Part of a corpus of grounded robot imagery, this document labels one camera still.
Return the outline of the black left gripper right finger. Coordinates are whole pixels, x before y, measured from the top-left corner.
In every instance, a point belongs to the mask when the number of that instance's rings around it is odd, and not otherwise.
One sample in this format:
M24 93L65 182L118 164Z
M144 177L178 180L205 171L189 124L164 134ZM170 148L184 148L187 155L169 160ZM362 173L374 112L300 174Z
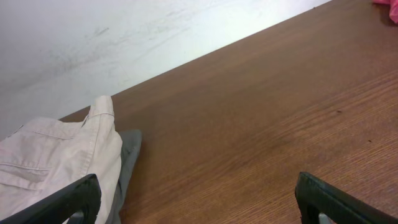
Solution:
M295 198L301 222L322 223L397 223L390 216L308 172L300 172Z

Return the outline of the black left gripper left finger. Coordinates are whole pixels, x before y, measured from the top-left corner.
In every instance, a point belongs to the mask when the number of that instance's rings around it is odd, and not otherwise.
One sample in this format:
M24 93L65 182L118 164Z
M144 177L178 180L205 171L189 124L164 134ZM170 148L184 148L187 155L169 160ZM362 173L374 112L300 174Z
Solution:
M2 224L94 224L101 205L95 174L88 174L41 201L2 220Z

